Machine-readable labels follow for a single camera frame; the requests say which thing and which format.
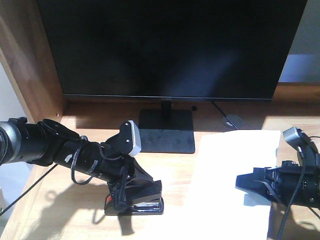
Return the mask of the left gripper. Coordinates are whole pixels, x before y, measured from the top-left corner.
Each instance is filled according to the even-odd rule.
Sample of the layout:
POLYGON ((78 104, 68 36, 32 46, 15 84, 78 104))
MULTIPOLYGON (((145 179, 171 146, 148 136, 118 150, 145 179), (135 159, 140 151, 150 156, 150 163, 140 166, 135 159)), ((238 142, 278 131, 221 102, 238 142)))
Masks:
POLYGON ((120 168, 128 158, 134 158, 121 153, 118 142, 119 136, 101 143, 87 139, 56 139, 53 162, 69 168, 75 184, 86 185, 92 178, 108 182, 120 176, 120 168))

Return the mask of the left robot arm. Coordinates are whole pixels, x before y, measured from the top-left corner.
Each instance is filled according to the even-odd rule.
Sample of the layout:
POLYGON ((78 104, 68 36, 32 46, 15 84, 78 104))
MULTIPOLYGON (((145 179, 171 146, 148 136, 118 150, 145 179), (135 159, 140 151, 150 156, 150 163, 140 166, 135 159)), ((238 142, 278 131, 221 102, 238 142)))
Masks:
POLYGON ((135 155, 141 151, 140 132, 134 121, 124 122, 119 133, 105 142, 89 141, 84 135, 70 130, 51 119, 28 123, 26 117, 10 118, 0 123, 0 163, 25 162, 47 167, 53 163, 110 184, 125 183, 136 177, 135 155))

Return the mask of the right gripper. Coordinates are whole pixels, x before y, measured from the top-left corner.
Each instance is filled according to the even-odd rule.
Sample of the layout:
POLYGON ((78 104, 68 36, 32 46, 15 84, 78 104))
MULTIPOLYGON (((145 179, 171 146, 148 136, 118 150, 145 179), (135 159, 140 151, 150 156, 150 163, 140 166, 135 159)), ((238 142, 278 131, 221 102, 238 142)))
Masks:
POLYGON ((286 160, 280 167, 254 167, 252 173, 236 177, 235 187, 253 192, 285 206, 320 207, 320 168, 307 165, 307 157, 297 152, 299 163, 286 160))

